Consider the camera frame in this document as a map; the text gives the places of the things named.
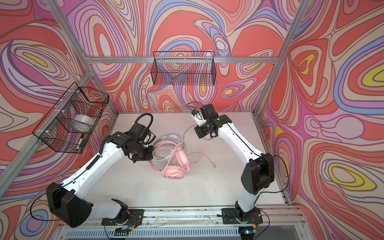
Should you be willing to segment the pink cat-ear headphones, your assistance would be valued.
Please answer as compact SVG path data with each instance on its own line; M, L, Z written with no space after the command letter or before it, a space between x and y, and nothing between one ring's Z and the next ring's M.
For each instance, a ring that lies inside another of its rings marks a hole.
M162 149L163 145L171 145L171 148L166 148L166 150L170 150L171 153L168 155L169 158L167 160L167 164L164 166L162 170L156 167L153 163L153 159L149 161L150 169L158 175L161 175L165 179L171 180L181 180L185 177L187 173L190 172L191 162L189 161L185 151L182 149L182 143L174 143L172 141L162 141L155 144L155 150Z

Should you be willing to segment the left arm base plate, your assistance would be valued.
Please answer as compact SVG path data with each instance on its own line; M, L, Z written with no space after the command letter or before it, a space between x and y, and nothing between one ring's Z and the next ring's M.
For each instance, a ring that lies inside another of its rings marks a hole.
M144 212L144 209L121 210L113 219L103 218L102 226L137 227L143 222Z

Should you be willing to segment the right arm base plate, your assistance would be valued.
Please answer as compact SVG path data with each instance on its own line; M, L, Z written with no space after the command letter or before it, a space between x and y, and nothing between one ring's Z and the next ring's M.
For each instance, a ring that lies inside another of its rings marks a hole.
M225 225L254 224L258 226L263 223L259 208L253 208L248 212L243 212L240 208L223 208L218 217L222 218Z

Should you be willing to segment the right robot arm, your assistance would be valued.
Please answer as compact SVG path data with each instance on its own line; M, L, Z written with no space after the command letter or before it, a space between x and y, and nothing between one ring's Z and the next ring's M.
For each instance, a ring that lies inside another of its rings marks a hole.
M226 116L215 114L213 117L193 117L197 126L195 133L200 139L207 135L211 138L219 137L237 154L244 169L240 177L243 186L241 197L236 201L233 209L222 209L224 224L253 224L263 222L261 210L256 207L257 200L262 194L282 193L288 187L279 191L266 191L275 180L275 158L278 155L262 153L256 149L235 127L232 120Z

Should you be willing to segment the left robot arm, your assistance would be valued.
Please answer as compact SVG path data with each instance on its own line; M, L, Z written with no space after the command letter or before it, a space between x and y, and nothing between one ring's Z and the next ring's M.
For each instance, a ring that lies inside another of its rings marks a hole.
M109 203L92 203L87 194L97 180L117 161L129 157L134 163L153 159L154 146L135 136L116 132L106 136L99 151L77 172L60 184L51 183L45 194L50 212L71 228L88 220L101 219L104 225L128 225L131 216L127 204L112 199Z

